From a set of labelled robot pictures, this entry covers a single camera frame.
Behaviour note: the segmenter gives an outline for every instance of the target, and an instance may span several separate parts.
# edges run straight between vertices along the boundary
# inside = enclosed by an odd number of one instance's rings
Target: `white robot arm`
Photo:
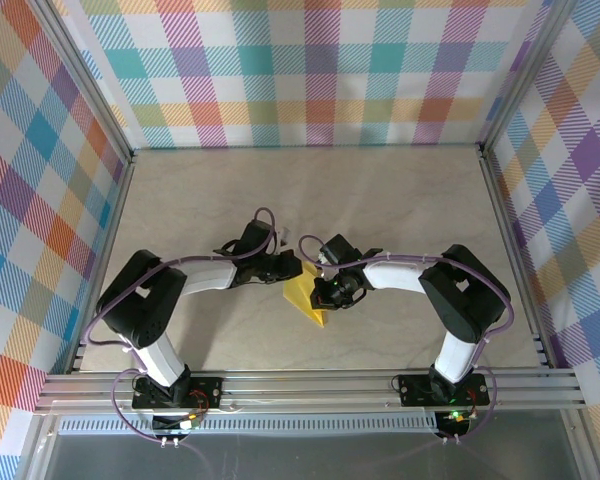
[[[232,240],[215,253],[226,257],[198,260],[168,267],[151,276],[124,297],[105,316],[109,328],[119,335],[142,361],[146,375],[160,392],[162,403],[178,405],[191,390],[190,371],[176,354],[166,328],[182,295],[205,290],[238,287],[257,279],[261,283],[288,280],[302,273],[302,263],[287,249],[266,253],[259,250],[271,238],[272,226],[254,219],[240,239]],[[139,281],[160,259],[147,250],[136,252],[105,290],[98,307],[119,297]]]
[[[424,265],[387,261],[372,263],[363,271],[371,287],[376,290],[397,288],[425,293],[419,281],[424,270]],[[477,348],[477,343],[463,342],[447,332],[434,368],[447,381],[456,384],[471,370],[471,359]]]
[[[316,278],[311,293],[314,309],[350,308],[368,290],[397,288],[424,293],[438,313],[447,333],[440,354],[429,371],[431,388],[441,401],[449,401],[473,370],[480,342],[487,329],[502,315],[505,305],[482,281],[463,270],[438,262],[425,268],[422,263],[376,260],[380,249],[364,255],[342,235],[336,235],[320,249],[321,261],[332,266],[354,264],[374,257],[374,262],[341,268],[334,278]],[[490,280],[510,298],[506,288],[464,246],[453,245],[442,254]]]
[[[250,252],[262,245],[269,229],[266,223],[253,220],[239,240],[229,242],[217,253],[235,256]],[[362,255],[341,235],[336,235],[321,248],[325,263],[333,266],[375,257],[379,252],[379,249],[373,249]],[[476,270],[509,296],[504,286],[466,247],[454,245],[443,256]],[[136,252],[102,295],[100,307],[159,263],[160,259],[151,252]],[[234,288],[250,282],[253,277],[263,283],[275,283],[301,273],[301,262],[293,255],[293,250],[272,254],[263,250],[239,261],[227,258],[170,267],[142,285],[148,291],[146,295],[139,291],[132,293],[105,315],[104,320],[136,351],[147,376],[162,392],[162,400],[178,405],[191,391],[191,372],[166,334],[179,297],[205,290]],[[461,290],[459,284],[465,281],[468,286]],[[447,333],[440,354],[429,371],[430,385],[440,401],[449,401],[471,373],[481,339],[504,310],[502,301],[482,282],[446,263],[425,268],[423,264],[387,259],[341,268],[329,280],[316,278],[311,304],[315,309],[350,308],[362,300],[368,290],[384,288],[424,293],[431,300]]]
[[[225,290],[231,287],[238,268],[229,261],[196,262],[180,267],[187,276],[180,296],[205,290]],[[134,348],[146,368],[146,373],[163,387],[173,385],[186,370],[185,364],[176,354],[167,332],[151,345],[144,348]]]

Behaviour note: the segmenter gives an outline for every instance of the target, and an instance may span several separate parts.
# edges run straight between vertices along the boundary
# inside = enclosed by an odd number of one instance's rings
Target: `colorful plaid wall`
[[[502,106],[502,102],[505,96],[511,91],[511,88],[514,86],[514,83],[518,79],[518,72],[520,71],[520,67],[524,65],[524,61],[529,57],[531,52],[531,46],[533,42],[536,41],[538,34],[542,30],[545,20],[551,11],[551,7],[554,5],[555,0],[543,0],[542,6],[538,10],[536,14],[536,18],[533,20],[533,24],[527,31],[527,34],[524,37],[524,42],[522,42],[522,46],[516,55],[516,58],[511,63],[509,67],[509,71],[507,72],[507,76],[505,77],[504,82],[500,86],[500,90],[498,90],[498,95],[494,100],[491,108],[489,109],[489,113],[487,114],[487,120],[484,122],[482,129],[480,130],[480,135],[478,135],[477,141],[484,142],[487,136],[487,132],[493,123],[493,119],[496,117],[498,112],[500,111],[500,107]]]
[[[600,438],[600,0],[580,0],[496,154],[543,321]]]
[[[542,0],[56,4],[141,148],[473,143],[548,9]]]
[[[64,360],[122,167],[25,0],[1,0],[0,478]]]

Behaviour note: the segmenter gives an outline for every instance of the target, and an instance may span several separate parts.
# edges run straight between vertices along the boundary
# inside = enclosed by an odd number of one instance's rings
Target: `wire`
[[[132,379],[131,379],[131,388],[133,389],[134,392],[138,392],[138,393],[142,393],[141,391],[139,391],[136,388],[137,382],[138,382],[138,378],[143,377],[143,378],[147,378],[147,376],[143,373],[138,373],[137,375],[135,375]]]
[[[84,330],[84,333],[82,335],[82,340],[85,343],[88,343],[90,345],[97,345],[97,346],[119,345],[125,349],[130,349],[131,354],[135,357],[135,360],[138,363],[138,365],[141,365],[142,368],[144,370],[146,370],[146,367],[144,366],[142,360],[140,359],[137,352],[135,351],[135,349],[133,348],[133,346],[130,343],[123,341],[123,340],[94,340],[91,338],[91,332],[93,331],[93,328],[111,310],[113,310],[120,302],[122,302],[122,300],[127,298],[129,295],[131,295],[133,292],[135,292],[139,286],[141,286],[143,283],[145,283],[147,280],[149,280],[151,277],[153,277],[158,272],[164,270],[165,268],[168,268],[168,267],[171,267],[174,265],[182,265],[184,263],[191,263],[191,262],[208,262],[208,261],[227,262],[227,261],[242,260],[242,259],[248,258],[252,255],[255,255],[258,252],[262,251],[263,249],[267,248],[267,245],[269,245],[269,243],[271,242],[271,239],[273,238],[273,236],[275,234],[276,219],[275,219],[275,216],[273,215],[273,212],[270,209],[268,209],[267,207],[259,207],[256,210],[253,218],[257,219],[258,216],[260,215],[260,213],[262,213],[262,212],[265,212],[269,215],[269,217],[271,219],[271,229],[270,229],[269,235],[267,235],[267,238],[265,239],[265,241],[262,242],[262,245],[260,245],[258,248],[256,248],[255,250],[252,250],[250,252],[240,254],[240,255],[231,255],[231,256],[226,256],[226,257],[221,256],[221,255],[210,255],[210,256],[192,255],[192,256],[187,256],[187,257],[176,258],[173,260],[169,260],[169,261],[160,263],[159,265],[156,265],[155,267],[150,269],[147,273],[145,273],[142,277],[140,277],[138,280],[136,280],[133,284],[131,284],[126,290],[124,290],[122,293],[120,293],[120,295],[118,295],[116,298],[111,300],[111,302],[109,302],[107,305],[102,307],[100,312],[87,324],[87,326]]]
[[[209,397],[207,397],[207,394],[204,393],[202,390],[193,390],[193,391],[191,391],[191,393],[189,393],[189,396],[191,396],[191,395],[196,396],[196,399],[198,400],[198,405],[200,405],[200,397],[202,396],[202,398],[204,398],[204,400],[207,403],[207,406],[205,407],[204,412],[199,412],[199,413],[201,413],[202,415],[206,414],[210,408]]]
[[[472,388],[468,388],[467,393],[469,394],[469,396],[471,397],[471,401],[473,402],[473,408],[471,409],[471,415],[473,415],[473,414],[478,415],[478,409],[476,406],[476,403],[477,403],[476,392],[474,392]]]
[[[487,409],[487,413],[484,415],[484,417],[482,417],[482,420],[480,421],[480,423],[473,430],[470,430],[467,433],[465,433],[462,436],[462,438],[466,438],[468,436],[475,435],[477,432],[482,430],[484,428],[484,426],[489,422],[491,417],[493,416],[493,411],[495,410],[496,404],[498,402],[498,382],[496,381],[496,376],[493,373],[493,370],[491,370],[489,367],[485,367],[485,366],[476,367],[475,370],[484,370],[491,377],[491,382],[493,383],[493,386],[491,387],[491,389],[492,389],[491,403],[489,403],[489,408]]]
[[[396,378],[398,378],[399,376],[400,376],[400,374],[398,374],[398,375],[394,375],[394,376],[391,378],[391,382],[390,382],[390,383],[391,383],[391,388],[393,388],[393,391],[394,391],[394,392],[396,392],[396,393],[400,393],[400,390],[399,390],[399,389],[397,389],[397,388],[396,388],[396,387],[393,385],[393,381],[394,381]]]
[[[128,368],[128,369],[120,372],[118,375],[116,375],[116,378],[113,379],[113,383],[111,384],[111,404],[113,405],[113,409],[115,410],[116,414],[118,415],[118,417],[120,418],[122,423],[124,423],[129,428],[129,430],[131,430],[133,433],[144,438],[145,440],[148,440],[153,443],[157,443],[159,445],[162,445],[162,443],[164,441],[165,445],[182,446],[182,447],[185,447],[186,449],[192,451],[200,458],[200,460],[204,464],[205,468],[211,474],[211,476],[209,478],[213,478],[213,469],[211,468],[211,464],[209,463],[209,460],[207,460],[207,458],[203,455],[203,453],[200,450],[198,450],[195,446],[187,444],[187,443],[183,443],[180,441],[178,441],[176,443],[174,440],[171,440],[167,437],[163,437],[163,439],[159,439],[155,436],[148,435],[148,434],[144,433],[142,430],[136,428],[122,414],[122,411],[120,410],[120,407],[118,406],[118,403],[116,402],[116,387],[118,386],[118,383],[120,383],[120,380],[122,380],[122,377],[124,377],[125,375],[130,375],[130,374],[138,375],[141,373],[142,372],[140,372],[137,368]]]
[[[399,262],[399,263],[425,263],[425,264],[443,262],[443,263],[448,263],[452,267],[458,268],[458,269],[468,273],[472,277],[476,278],[477,280],[481,281],[491,291],[493,291],[493,293],[495,293],[498,296],[498,298],[500,299],[500,301],[504,304],[505,308],[507,309],[507,320],[500,327],[492,328],[491,330],[487,331],[484,334],[484,336],[482,337],[482,340],[480,340],[480,342],[478,343],[478,347],[476,348],[476,351],[474,352],[473,357],[471,358],[470,363],[472,365],[475,365],[478,358],[480,358],[480,355],[482,354],[482,351],[484,350],[485,345],[487,343],[489,343],[489,341],[491,340],[491,337],[493,337],[494,335],[497,335],[499,333],[502,333],[505,330],[508,330],[511,327],[511,325],[513,325],[513,320],[515,318],[515,312],[513,311],[513,305],[511,304],[511,300],[509,300],[507,298],[507,296],[504,294],[504,292],[502,290],[500,290],[491,280],[489,280],[487,277],[482,275],[480,272],[476,271],[475,269],[473,269],[471,267],[468,267],[467,265],[465,265],[463,263],[457,262],[455,260],[452,260],[452,259],[446,258],[446,257],[434,257],[434,256],[427,256],[427,255],[397,255],[397,254],[393,254],[393,253],[387,253],[386,255],[382,255],[380,257],[376,256],[376,257],[364,258],[362,260],[358,260],[355,262],[331,265],[329,263],[325,264],[325,263],[316,262],[309,255],[307,255],[302,244],[303,244],[303,242],[305,242],[308,239],[315,240],[315,241],[319,242],[321,245],[324,245],[324,242],[320,238],[316,237],[315,235],[303,235],[298,240],[298,251],[300,252],[300,255],[302,255],[307,262],[311,263],[312,265],[314,265],[316,267],[320,267],[323,269],[324,268],[335,268],[335,269],[349,268],[349,267],[356,267],[359,265],[369,265],[369,264],[373,264],[373,263],[386,262],[387,260],[392,260],[392,261]]]

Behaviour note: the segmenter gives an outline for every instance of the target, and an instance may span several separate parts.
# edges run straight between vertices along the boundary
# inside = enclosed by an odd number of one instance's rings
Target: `purple cable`
[[[130,285],[120,295],[118,295],[111,302],[109,302],[106,306],[104,306],[102,308],[102,310],[100,310],[100,312],[87,324],[87,326],[84,330],[84,333],[82,335],[82,341],[85,343],[88,343],[90,345],[97,345],[97,346],[119,345],[123,348],[129,348],[129,349],[131,349],[130,351],[132,352],[136,361],[139,363],[139,365],[143,366],[143,368],[144,368],[144,365],[143,365],[142,361],[140,360],[140,357],[137,355],[137,353],[135,352],[135,350],[129,343],[122,341],[122,340],[93,340],[91,338],[91,332],[93,331],[93,328],[95,327],[96,323],[98,323],[100,320],[102,320],[105,317],[105,315],[107,315],[107,313],[109,313],[111,310],[113,310],[122,300],[127,298],[133,292],[135,292],[136,288],[138,288],[140,285],[142,285],[144,282],[149,280],[155,274],[157,274],[161,270],[164,270],[167,267],[171,267],[174,265],[182,265],[184,263],[190,263],[190,262],[203,262],[203,261],[227,262],[227,261],[234,261],[234,260],[242,260],[244,258],[255,255],[256,253],[260,252],[261,250],[267,248],[267,245],[269,245],[269,242],[271,242],[271,239],[273,238],[273,236],[275,234],[276,219],[275,219],[275,216],[273,215],[273,212],[270,209],[268,209],[267,207],[258,208],[256,210],[253,218],[257,219],[258,215],[261,212],[266,212],[269,215],[269,217],[271,217],[271,230],[269,231],[269,235],[267,235],[267,238],[265,239],[265,241],[258,248],[256,248],[255,250],[252,250],[250,252],[243,253],[241,255],[232,255],[232,256],[226,256],[226,257],[221,256],[221,255],[210,255],[210,256],[192,255],[192,256],[187,256],[187,257],[182,257],[182,258],[176,258],[174,260],[169,260],[167,262],[163,262],[159,265],[156,265],[151,270],[149,270],[147,273],[145,273],[142,277],[140,277],[135,283]]]
[[[140,437],[144,438],[145,440],[149,440],[150,442],[158,443],[158,444],[162,445],[162,440],[160,440],[159,438],[154,437],[152,435],[148,435],[148,434],[144,433],[142,430],[139,430],[138,428],[134,427],[133,424],[129,420],[127,420],[127,418],[122,414],[122,411],[120,410],[120,407],[118,406],[118,403],[116,402],[116,387],[118,386],[118,383],[120,383],[120,380],[122,380],[122,377],[124,377],[125,375],[131,375],[131,374],[139,375],[140,373],[141,372],[137,368],[128,368],[127,370],[123,370],[116,376],[116,378],[113,380],[113,384],[111,385],[111,404],[113,405],[113,409],[116,411],[116,414],[118,415],[120,420],[122,420],[122,423],[124,423],[129,428],[129,430],[131,430],[136,435],[139,435]],[[173,440],[167,440],[166,445],[174,445],[175,446],[176,444],[173,442]],[[206,457],[203,455],[203,453],[200,450],[198,450],[193,445],[189,445],[187,443],[182,443],[182,442],[178,442],[178,446],[185,447],[188,450],[191,450],[196,455],[198,455],[198,457],[200,457],[200,459],[202,460],[202,463],[204,463],[204,466],[209,471],[209,473],[213,473],[211,464],[209,463],[209,461],[206,459]]]
[[[426,255],[397,255],[397,254],[387,253],[386,255],[379,255],[379,256],[375,256],[375,257],[371,257],[371,258],[365,258],[364,260],[358,260],[356,262],[344,263],[344,264],[339,264],[339,265],[324,264],[324,263],[316,262],[309,255],[307,255],[304,248],[302,247],[302,242],[304,242],[307,239],[316,240],[316,241],[320,242],[321,245],[324,245],[324,242],[322,240],[320,240],[320,238],[316,237],[315,235],[303,235],[302,237],[300,237],[300,240],[298,240],[298,250],[300,251],[300,254],[304,257],[304,259],[307,262],[311,263],[312,265],[315,265],[316,267],[320,267],[320,268],[341,269],[341,268],[355,267],[358,265],[365,265],[365,264],[368,265],[368,264],[372,264],[372,263],[386,262],[388,260],[393,260],[396,262],[403,262],[403,263],[424,263],[424,264],[443,262],[443,263],[448,263],[449,265],[451,265],[455,268],[463,270],[464,272],[467,272],[469,275],[473,276],[474,278],[476,278],[479,281],[481,281],[482,283],[484,283],[487,287],[489,287],[489,289],[491,289],[493,291],[493,293],[495,293],[498,296],[500,301],[502,301],[505,308],[507,309],[508,316],[507,316],[507,321],[503,325],[501,325],[500,327],[497,327],[497,328],[493,328],[484,334],[484,337],[482,337],[482,340],[480,340],[480,342],[478,343],[478,347],[476,348],[476,351],[474,352],[473,357],[471,359],[472,365],[475,365],[478,358],[480,358],[480,355],[482,354],[482,351],[484,350],[485,345],[487,343],[489,343],[489,341],[491,340],[491,337],[493,335],[502,333],[505,330],[509,329],[511,327],[511,325],[513,325],[513,319],[515,317],[515,313],[513,311],[513,305],[511,305],[511,301],[507,298],[507,296],[491,280],[489,280],[487,277],[482,275],[480,272],[474,270],[473,268],[464,265],[463,263],[456,262],[455,260],[452,260],[450,258],[445,258],[445,257],[429,257]]]
[[[475,427],[473,430],[468,431],[461,437],[460,436],[458,437],[456,444],[460,447],[466,447],[466,445],[462,444],[463,440],[470,438],[471,436],[477,434],[480,430],[482,430],[485,427],[485,425],[489,422],[489,420],[491,420],[491,417],[493,416],[493,412],[496,408],[496,404],[498,402],[498,384],[496,381],[496,376],[493,373],[493,371],[489,367],[484,367],[484,366],[479,366],[479,367],[476,367],[475,369],[476,370],[486,370],[489,373],[489,376],[491,377],[491,381],[493,382],[493,386],[491,387],[492,388],[491,402],[489,403],[489,408],[487,409],[487,413],[484,415],[483,419],[480,421],[478,426]],[[397,460],[406,460],[407,458],[415,455],[416,453],[420,453],[420,452],[427,450],[433,446],[436,446],[436,445],[445,446],[447,443],[453,443],[453,440],[455,439],[455,437],[449,435],[446,432],[439,431],[439,433],[444,435],[446,437],[446,440],[445,439],[443,439],[442,441],[440,441],[440,439],[432,440],[431,442],[427,442],[425,444],[414,447],[411,450],[401,453],[400,455],[396,455],[396,456],[392,456],[392,457],[385,457],[380,461],[378,461],[378,460],[374,461],[372,464],[364,464],[363,467],[373,467],[373,466],[377,465],[378,463],[392,462],[392,461],[397,461]]]

